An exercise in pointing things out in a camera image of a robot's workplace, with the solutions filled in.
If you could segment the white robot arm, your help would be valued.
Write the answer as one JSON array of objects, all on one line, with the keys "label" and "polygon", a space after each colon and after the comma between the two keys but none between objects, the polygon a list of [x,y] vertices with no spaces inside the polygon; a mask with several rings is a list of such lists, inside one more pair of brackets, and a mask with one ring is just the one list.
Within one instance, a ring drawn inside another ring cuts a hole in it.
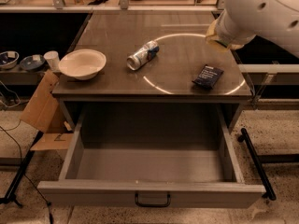
[{"label": "white robot arm", "polygon": [[299,57],[299,0],[225,0],[207,32],[218,49],[241,49],[260,36]]}]

